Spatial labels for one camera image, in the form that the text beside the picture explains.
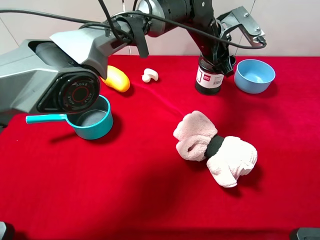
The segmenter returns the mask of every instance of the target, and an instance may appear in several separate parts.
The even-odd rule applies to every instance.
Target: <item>yellow banana toy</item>
[[[101,80],[110,88],[117,90],[120,93],[124,93],[130,88],[130,80],[127,75],[114,66],[108,66],[107,78]]]

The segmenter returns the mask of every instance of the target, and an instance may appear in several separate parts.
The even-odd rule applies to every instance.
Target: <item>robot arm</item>
[[[244,7],[214,18],[212,0],[141,0],[134,12],[112,18],[117,29],[134,42],[121,41],[102,26],[55,33],[50,40],[25,40],[0,55],[0,132],[18,113],[77,113],[99,96],[100,77],[107,77],[108,56],[136,45],[146,57],[145,35],[158,37],[176,26],[148,14],[201,30],[189,33],[205,60],[224,75],[232,75],[230,32],[240,28],[252,46],[265,45],[264,33]]]

